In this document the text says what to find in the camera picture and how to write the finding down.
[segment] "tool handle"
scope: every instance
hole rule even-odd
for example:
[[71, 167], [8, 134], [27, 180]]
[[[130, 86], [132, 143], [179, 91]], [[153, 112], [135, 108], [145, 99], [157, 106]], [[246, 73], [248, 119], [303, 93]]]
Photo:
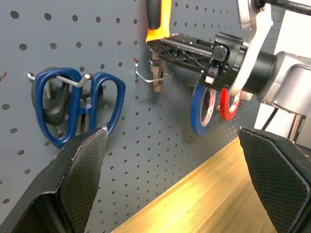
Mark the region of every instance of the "tool handle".
[[117, 77], [107, 74], [105, 72], [98, 72], [94, 75], [92, 78], [92, 84], [91, 84], [91, 107], [86, 109], [86, 114], [89, 114], [89, 130], [95, 129], [96, 125], [96, 113], [97, 113], [97, 106], [98, 106], [98, 93], [99, 90], [103, 84], [103, 82], [111, 80], [115, 83], [117, 86], [117, 99], [116, 99], [116, 104], [115, 108], [113, 110], [111, 119], [108, 123], [108, 135], [112, 133], [114, 128], [116, 127], [118, 120], [121, 115], [121, 110], [123, 107], [123, 102], [124, 102], [124, 96], [125, 96], [125, 83], [121, 80], [118, 79]]
[[161, 0], [146, 0], [148, 28], [158, 29], [161, 25]]
[[77, 122], [80, 115], [80, 98], [82, 94], [82, 88], [72, 87], [67, 131], [65, 135], [60, 138], [54, 137], [50, 133], [44, 119], [43, 90], [46, 82], [50, 78], [57, 75], [65, 76], [75, 82], [79, 82], [81, 80], [80, 73], [72, 68], [54, 68], [52, 70], [44, 70], [38, 73], [35, 77], [35, 113], [37, 117], [37, 122], [43, 134], [56, 147], [62, 149], [64, 144], [70, 138], [75, 136]]

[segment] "scissors handle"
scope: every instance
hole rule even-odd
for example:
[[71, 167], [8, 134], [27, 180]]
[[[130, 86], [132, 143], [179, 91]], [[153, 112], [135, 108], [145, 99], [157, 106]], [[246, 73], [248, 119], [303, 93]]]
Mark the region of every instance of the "scissors handle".
[[46, 82], [50, 78], [57, 75], [64, 76], [75, 82], [79, 82], [81, 80], [80, 73], [72, 68], [53, 68], [38, 73], [35, 77], [35, 113], [39, 127], [42, 130], [43, 134], [56, 147], [61, 149], [70, 138], [75, 136], [78, 118], [80, 115], [80, 98], [82, 94], [82, 88], [72, 87], [67, 131], [64, 136], [60, 138], [54, 137], [48, 130], [44, 117], [43, 90]]
[[116, 127], [118, 120], [121, 115], [121, 110], [123, 107], [123, 102], [124, 102], [124, 96], [125, 96], [125, 83], [121, 80], [118, 79], [117, 77], [107, 74], [105, 72], [98, 72], [94, 75], [92, 78], [92, 83], [91, 83], [91, 99], [92, 103], [89, 107], [86, 108], [86, 114], [89, 114], [89, 130], [95, 129], [96, 125], [96, 112], [97, 112], [97, 105], [98, 105], [98, 93], [100, 88], [102, 87], [103, 82], [106, 81], [113, 81], [115, 85], [117, 86], [117, 99], [116, 99], [116, 104], [115, 108], [113, 110], [111, 119], [108, 123], [108, 135], [112, 133], [114, 128]]

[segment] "pegboard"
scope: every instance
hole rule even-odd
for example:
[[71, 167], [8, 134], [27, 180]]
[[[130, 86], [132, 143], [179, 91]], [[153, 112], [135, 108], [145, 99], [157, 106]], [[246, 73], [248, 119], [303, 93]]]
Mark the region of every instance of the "pegboard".
[[[263, 45], [273, 52], [284, 11], [273, 7], [274, 25]], [[241, 103], [232, 121], [215, 117], [206, 136], [190, 127], [192, 84], [200, 78], [173, 66], [164, 90], [135, 76], [151, 78], [144, 0], [11, 0], [0, 8], [0, 223], [57, 149], [40, 131], [26, 77], [48, 67], [72, 67], [81, 74], [105, 71], [121, 78], [126, 94], [121, 118], [108, 138], [100, 188], [86, 228], [107, 233], [161, 195], [237, 136], [240, 125], [253, 127], [256, 98]], [[235, 1], [173, 1], [171, 33], [213, 41], [218, 32], [246, 38]], [[98, 127], [109, 121], [116, 98], [104, 86]]]

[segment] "wooden surface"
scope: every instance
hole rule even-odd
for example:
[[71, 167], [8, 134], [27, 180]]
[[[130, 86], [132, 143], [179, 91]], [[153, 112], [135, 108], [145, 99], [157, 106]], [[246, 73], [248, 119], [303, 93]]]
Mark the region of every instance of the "wooden surface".
[[235, 139], [114, 233], [276, 233]]

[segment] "cable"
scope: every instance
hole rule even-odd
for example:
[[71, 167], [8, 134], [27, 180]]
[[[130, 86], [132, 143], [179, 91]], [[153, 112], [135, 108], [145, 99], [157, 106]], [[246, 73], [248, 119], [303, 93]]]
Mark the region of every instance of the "cable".
[[253, 0], [254, 6], [259, 9], [266, 3], [273, 6], [284, 8], [285, 10], [293, 11], [299, 14], [311, 16], [311, 6], [304, 5], [301, 3], [288, 1], [288, 0]]
[[274, 118], [274, 116], [276, 115], [278, 111], [278, 108], [275, 108], [273, 110], [273, 112], [271, 113], [271, 115], [269, 116], [269, 118], [267, 119], [266, 123], [264, 123], [263, 127], [261, 130], [266, 130], [266, 128], [268, 127], [268, 125], [270, 124], [270, 122], [272, 121], [272, 119]]

